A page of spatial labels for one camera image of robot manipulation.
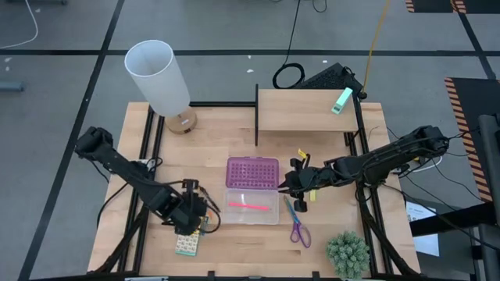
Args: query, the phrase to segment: scissors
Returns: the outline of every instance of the scissors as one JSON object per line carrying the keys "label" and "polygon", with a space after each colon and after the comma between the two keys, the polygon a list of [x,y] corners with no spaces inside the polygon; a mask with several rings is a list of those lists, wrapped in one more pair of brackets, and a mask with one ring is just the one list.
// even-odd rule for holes
{"label": "scissors", "polygon": [[294,220],[294,226],[291,229],[290,235],[291,242],[297,243],[301,241],[304,247],[311,247],[311,233],[309,232],[307,227],[303,226],[300,223],[297,214],[295,214],[293,207],[291,207],[290,201],[286,197],[284,197],[284,202],[287,204],[288,211],[290,212],[290,215]]}

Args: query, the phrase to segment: succulent plant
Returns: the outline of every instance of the succulent plant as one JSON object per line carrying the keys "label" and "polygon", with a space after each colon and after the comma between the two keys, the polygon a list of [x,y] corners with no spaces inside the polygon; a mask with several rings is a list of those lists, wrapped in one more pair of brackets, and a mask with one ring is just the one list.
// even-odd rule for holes
{"label": "succulent plant", "polygon": [[328,242],[327,257],[339,277],[359,279],[361,273],[368,269],[369,249],[355,232],[346,231]]}

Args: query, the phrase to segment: white lamp shade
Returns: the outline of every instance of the white lamp shade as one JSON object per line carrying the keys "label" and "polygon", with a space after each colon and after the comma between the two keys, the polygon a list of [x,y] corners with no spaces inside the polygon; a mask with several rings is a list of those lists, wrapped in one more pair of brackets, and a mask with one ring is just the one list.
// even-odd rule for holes
{"label": "white lamp shade", "polygon": [[163,41],[143,41],[125,56],[125,68],[153,110],[165,117],[189,106],[189,92],[172,48]]}

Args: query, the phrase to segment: yellow cable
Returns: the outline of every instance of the yellow cable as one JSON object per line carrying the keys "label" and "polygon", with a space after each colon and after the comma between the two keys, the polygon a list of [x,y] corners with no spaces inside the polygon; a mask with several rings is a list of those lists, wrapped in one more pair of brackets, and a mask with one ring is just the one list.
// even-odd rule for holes
{"label": "yellow cable", "polygon": [[375,37],[372,41],[372,46],[370,47],[370,52],[368,53],[368,63],[366,64],[366,72],[365,72],[365,82],[363,83],[361,92],[366,92],[366,85],[368,84],[368,72],[370,71],[370,61],[372,59],[372,52],[377,44],[378,34],[380,33],[380,29],[382,28],[382,23],[384,22],[385,15],[388,13],[389,5],[391,4],[391,0],[385,1],[384,11],[382,12],[382,16],[378,21],[377,31],[375,32]]}

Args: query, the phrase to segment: wooden board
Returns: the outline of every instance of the wooden board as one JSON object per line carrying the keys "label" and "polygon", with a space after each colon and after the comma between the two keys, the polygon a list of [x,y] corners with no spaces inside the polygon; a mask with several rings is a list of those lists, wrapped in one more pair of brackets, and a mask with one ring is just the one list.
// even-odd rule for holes
{"label": "wooden board", "polygon": [[[128,158],[138,155],[148,105],[130,103],[120,138],[119,151]],[[370,148],[388,143],[384,116],[380,104],[362,104]],[[233,156],[278,158],[280,176],[291,170],[289,159],[297,157],[297,149],[312,155],[311,165],[348,155],[342,133],[338,132],[261,132],[256,148],[253,144],[253,108],[196,108],[198,125],[185,135],[175,135],[165,128],[160,156],[164,164],[158,168],[156,180],[167,182],[195,178],[207,189],[214,201],[223,205],[226,163]],[[108,196],[123,181],[113,176]],[[388,184],[399,188],[397,177]],[[222,225],[220,230],[200,239],[196,257],[174,253],[177,236],[173,229],[161,226],[150,216],[141,274],[146,276],[206,276],[214,270],[217,276],[335,276],[334,267],[325,258],[327,241],[345,230],[363,237],[363,227],[354,185],[319,190],[317,201],[308,203],[309,211],[298,214],[312,234],[312,246],[305,249],[289,240],[292,220],[283,200],[280,200],[280,224],[276,226]],[[113,200],[103,212],[89,269],[97,268],[111,253],[123,235],[130,189]],[[380,203],[387,236],[402,257],[419,271],[413,238],[405,214],[401,194],[380,188]],[[376,244],[377,264],[381,266],[380,246]],[[135,242],[130,246],[134,253]]]}
{"label": "wooden board", "polygon": [[355,132],[352,98],[341,114],[331,111],[342,91],[259,89],[259,131]]}

